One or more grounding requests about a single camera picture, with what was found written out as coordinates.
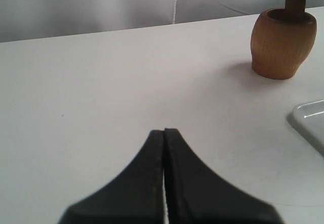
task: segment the wooden cup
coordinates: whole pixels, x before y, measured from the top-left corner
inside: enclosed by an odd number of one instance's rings
[[[252,31],[252,69],[270,79],[291,78],[310,53],[316,30],[316,19],[311,14],[304,13],[300,21],[294,22],[284,9],[264,11]]]

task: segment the white table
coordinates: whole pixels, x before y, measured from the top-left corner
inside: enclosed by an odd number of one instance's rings
[[[324,98],[324,8],[309,12],[317,39],[287,81],[250,69],[257,15],[0,44],[0,223],[56,223],[175,127],[287,224],[322,224],[324,160],[286,119]]]

